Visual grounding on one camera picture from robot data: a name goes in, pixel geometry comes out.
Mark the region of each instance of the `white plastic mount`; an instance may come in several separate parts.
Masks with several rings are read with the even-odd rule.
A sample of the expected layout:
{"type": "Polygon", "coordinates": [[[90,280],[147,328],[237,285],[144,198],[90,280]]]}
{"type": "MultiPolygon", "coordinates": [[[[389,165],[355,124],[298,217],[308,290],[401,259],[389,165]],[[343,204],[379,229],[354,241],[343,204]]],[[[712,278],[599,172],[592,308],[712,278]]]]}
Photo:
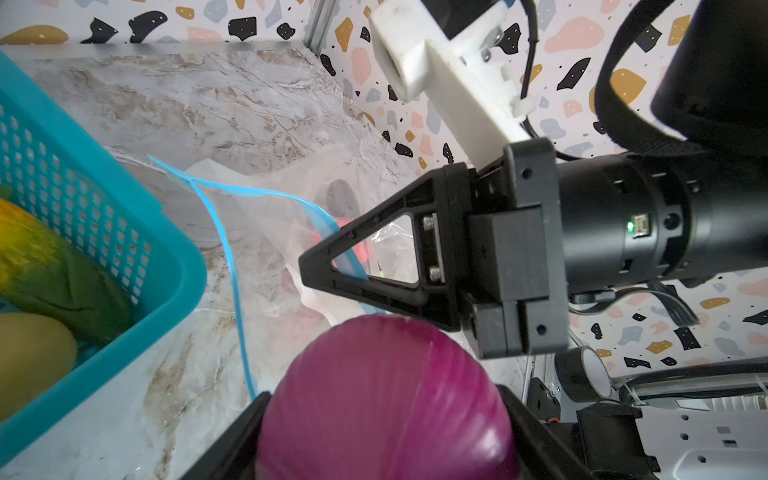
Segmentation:
{"type": "Polygon", "coordinates": [[[392,89],[403,101],[425,92],[478,170],[530,138],[520,122],[532,106],[520,101],[517,75],[506,62],[488,63],[506,15],[497,2],[452,40],[419,0],[388,0],[370,16],[373,52],[392,89]]]}

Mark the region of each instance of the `terrazzo wallpaper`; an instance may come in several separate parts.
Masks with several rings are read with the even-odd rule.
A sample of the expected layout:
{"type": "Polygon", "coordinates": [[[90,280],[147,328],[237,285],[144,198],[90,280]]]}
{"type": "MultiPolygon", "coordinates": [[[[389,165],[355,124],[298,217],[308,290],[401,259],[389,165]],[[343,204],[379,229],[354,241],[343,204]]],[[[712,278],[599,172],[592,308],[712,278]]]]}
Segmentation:
{"type": "MultiPolygon", "coordinates": [[[[401,102],[376,64],[368,15],[384,0],[339,0],[321,48],[326,70],[417,173],[467,161],[439,113],[422,94],[401,102]]],[[[540,0],[539,44],[530,95],[531,124],[565,153],[593,157],[622,152],[594,114],[594,85],[604,56],[632,0],[540,0]]],[[[680,0],[643,33],[611,83],[636,112],[659,128],[650,101],[687,29],[697,0],[680,0]]],[[[513,5],[491,62],[509,62],[522,76],[528,51],[525,13],[513,5]]],[[[670,282],[701,324],[678,328],[650,294],[622,300],[601,316],[571,316],[575,334],[598,351],[613,377],[768,355],[768,269],[725,273],[689,290],[670,282]]]]}
{"type": "Polygon", "coordinates": [[[0,45],[301,40],[314,0],[5,0],[0,45]]]}

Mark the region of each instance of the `clear plastic bag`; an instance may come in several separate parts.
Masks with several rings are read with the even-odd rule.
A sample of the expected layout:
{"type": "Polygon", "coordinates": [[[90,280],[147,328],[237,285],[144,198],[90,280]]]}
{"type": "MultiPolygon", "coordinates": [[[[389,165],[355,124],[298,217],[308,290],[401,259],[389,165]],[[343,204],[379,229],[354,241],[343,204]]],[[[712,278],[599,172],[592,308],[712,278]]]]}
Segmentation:
{"type": "MultiPolygon", "coordinates": [[[[306,288],[299,256],[415,179],[405,162],[382,168],[338,144],[267,174],[242,175],[215,161],[181,172],[222,237],[233,282],[240,351],[251,395],[273,389],[290,361],[332,325],[377,309],[306,288]]],[[[410,219],[382,228],[336,259],[343,273],[416,281],[410,219]]]]}

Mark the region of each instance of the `roll of tape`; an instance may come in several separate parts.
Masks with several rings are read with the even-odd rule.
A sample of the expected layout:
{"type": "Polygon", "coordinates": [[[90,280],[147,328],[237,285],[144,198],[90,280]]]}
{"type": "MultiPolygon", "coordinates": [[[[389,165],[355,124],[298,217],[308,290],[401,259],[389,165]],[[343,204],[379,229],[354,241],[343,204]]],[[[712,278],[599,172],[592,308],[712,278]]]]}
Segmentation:
{"type": "Polygon", "coordinates": [[[554,356],[560,385],[574,402],[596,402],[611,397],[611,377],[597,353],[588,346],[554,356]]]}

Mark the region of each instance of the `screw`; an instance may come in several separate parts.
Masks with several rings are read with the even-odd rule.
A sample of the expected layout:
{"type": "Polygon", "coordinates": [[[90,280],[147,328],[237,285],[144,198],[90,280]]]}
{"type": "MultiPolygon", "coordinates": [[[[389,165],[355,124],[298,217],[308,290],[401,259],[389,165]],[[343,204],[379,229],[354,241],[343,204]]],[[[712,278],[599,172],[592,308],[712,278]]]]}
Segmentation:
{"type": "Polygon", "coordinates": [[[440,267],[437,265],[432,265],[429,267],[429,279],[433,282],[437,282],[440,280],[440,267]]]}
{"type": "Polygon", "coordinates": [[[422,227],[424,230],[430,231],[435,228],[435,218],[433,216],[422,218],[422,227]]]}

